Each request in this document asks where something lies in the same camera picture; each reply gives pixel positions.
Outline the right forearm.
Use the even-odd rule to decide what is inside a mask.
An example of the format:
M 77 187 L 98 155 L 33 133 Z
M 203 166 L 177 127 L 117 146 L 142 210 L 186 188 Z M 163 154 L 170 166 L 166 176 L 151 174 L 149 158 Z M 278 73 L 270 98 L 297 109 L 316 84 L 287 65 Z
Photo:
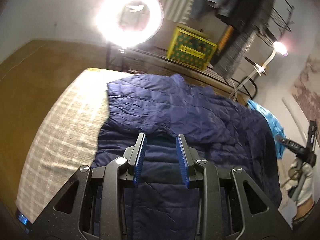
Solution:
M 292 219 L 292 230 L 296 232 L 302 224 L 307 220 L 312 211 L 315 208 L 315 202 L 313 201 L 313 197 L 310 197 L 303 204 L 297 206 L 297 213 L 295 217 Z

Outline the white-gloved right hand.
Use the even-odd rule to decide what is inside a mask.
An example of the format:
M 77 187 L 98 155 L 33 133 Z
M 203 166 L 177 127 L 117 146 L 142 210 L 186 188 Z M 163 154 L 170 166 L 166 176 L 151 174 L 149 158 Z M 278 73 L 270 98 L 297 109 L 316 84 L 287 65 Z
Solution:
M 291 164 L 290 179 L 284 188 L 291 200 L 299 207 L 313 195 L 313 167 L 299 158 Z

